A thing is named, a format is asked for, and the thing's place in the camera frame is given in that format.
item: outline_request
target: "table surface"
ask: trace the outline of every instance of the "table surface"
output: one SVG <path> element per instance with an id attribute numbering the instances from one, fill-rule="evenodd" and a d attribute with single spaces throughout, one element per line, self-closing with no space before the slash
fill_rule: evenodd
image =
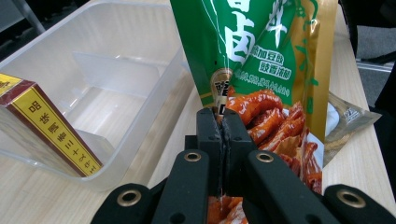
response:
<path id="1" fill-rule="evenodd" d="M 162 3 L 153 0 L 150 3 Z M 193 86 L 190 76 L 183 83 Z M 368 109 L 361 78 L 348 40 L 340 8 L 337 11 L 330 91 L 350 103 Z M 162 110 L 125 177 L 119 185 L 137 183 L 155 186 L 168 176 L 174 159 L 184 146 L 184 136 L 195 134 L 195 112 L 202 108 L 196 90 L 185 105 L 174 106 L 177 90 Z M 178 119 L 168 119 L 179 113 Z M 169 132 L 168 139 L 161 139 Z M 0 223 L 90 223 L 108 191 L 97 192 L 53 173 L 0 156 Z M 323 188 L 334 184 L 358 188 L 396 216 L 374 126 L 356 133 L 323 169 Z"/>

